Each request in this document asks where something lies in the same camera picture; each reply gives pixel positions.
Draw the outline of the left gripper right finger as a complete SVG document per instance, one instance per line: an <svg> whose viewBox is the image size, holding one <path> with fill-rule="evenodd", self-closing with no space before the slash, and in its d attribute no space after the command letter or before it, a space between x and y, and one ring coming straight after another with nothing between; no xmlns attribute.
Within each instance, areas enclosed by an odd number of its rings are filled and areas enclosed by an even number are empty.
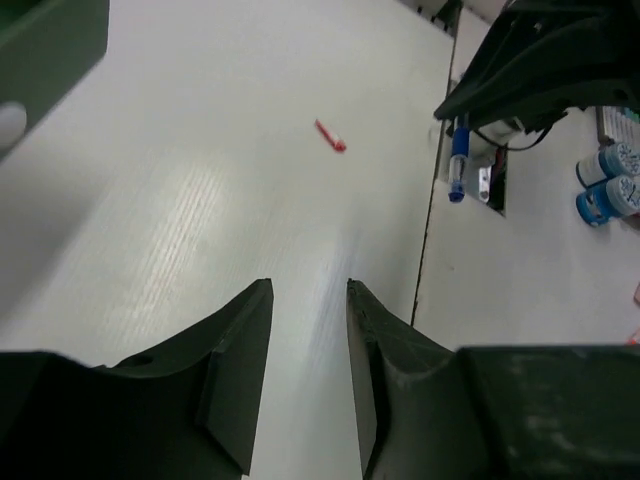
<svg viewBox="0 0 640 480"><path fill-rule="evenodd" d="M366 479L635 479L634 346L450 351L357 280L346 320Z"/></svg>

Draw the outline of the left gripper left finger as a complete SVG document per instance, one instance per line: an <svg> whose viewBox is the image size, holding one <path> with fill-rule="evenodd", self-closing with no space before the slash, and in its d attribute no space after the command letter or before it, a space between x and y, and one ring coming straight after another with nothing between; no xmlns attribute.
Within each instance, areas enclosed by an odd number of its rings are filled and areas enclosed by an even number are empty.
<svg viewBox="0 0 640 480"><path fill-rule="evenodd" d="M1 356L5 479L239 479L250 473L273 312L268 279L115 366Z"/></svg>

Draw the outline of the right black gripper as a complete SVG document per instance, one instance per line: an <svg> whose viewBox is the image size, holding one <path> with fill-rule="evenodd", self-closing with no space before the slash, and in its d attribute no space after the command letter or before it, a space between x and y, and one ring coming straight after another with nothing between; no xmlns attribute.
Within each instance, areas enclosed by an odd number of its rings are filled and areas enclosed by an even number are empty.
<svg viewBox="0 0 640 480"><path fill-rule="evenodd" d="M569 108L639 108L637 1L514 1L434 112L542 130Z"/></svg>

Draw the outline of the dark blue pen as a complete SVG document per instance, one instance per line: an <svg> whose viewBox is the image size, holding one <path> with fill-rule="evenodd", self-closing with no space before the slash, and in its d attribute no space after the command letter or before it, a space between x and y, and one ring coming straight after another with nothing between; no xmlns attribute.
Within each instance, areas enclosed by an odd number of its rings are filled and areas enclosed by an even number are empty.
<svg viewBox="0 0 640 480"><path fill-rule="evenodd" d="M460 203L465 197L464 171L469 156L470 131L468 115L459 116L454 121L449 161L448 199L451 203Z"/></svg>

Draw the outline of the small red clip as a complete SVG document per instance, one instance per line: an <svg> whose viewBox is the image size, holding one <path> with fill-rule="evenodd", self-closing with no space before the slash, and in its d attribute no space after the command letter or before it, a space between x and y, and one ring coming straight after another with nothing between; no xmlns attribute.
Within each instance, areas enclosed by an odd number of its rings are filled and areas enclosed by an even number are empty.
<svg viewBox="0 0 640 480"><path fill-rule="evenodd" d="M315 120L314 125L335 152L344 153L346 151L346 143L337 134L328 129L319 119Z"/></svg>

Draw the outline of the green top drawer tray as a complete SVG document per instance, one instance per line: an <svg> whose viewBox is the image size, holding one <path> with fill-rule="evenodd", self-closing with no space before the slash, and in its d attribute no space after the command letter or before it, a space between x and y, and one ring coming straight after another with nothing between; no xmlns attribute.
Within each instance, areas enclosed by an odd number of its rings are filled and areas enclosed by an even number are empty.
<svg viewBox="0 0 640 480"><path fill-rule="evenodd" d="M108 1L1 3L1 156L104 57Z"/></svg>

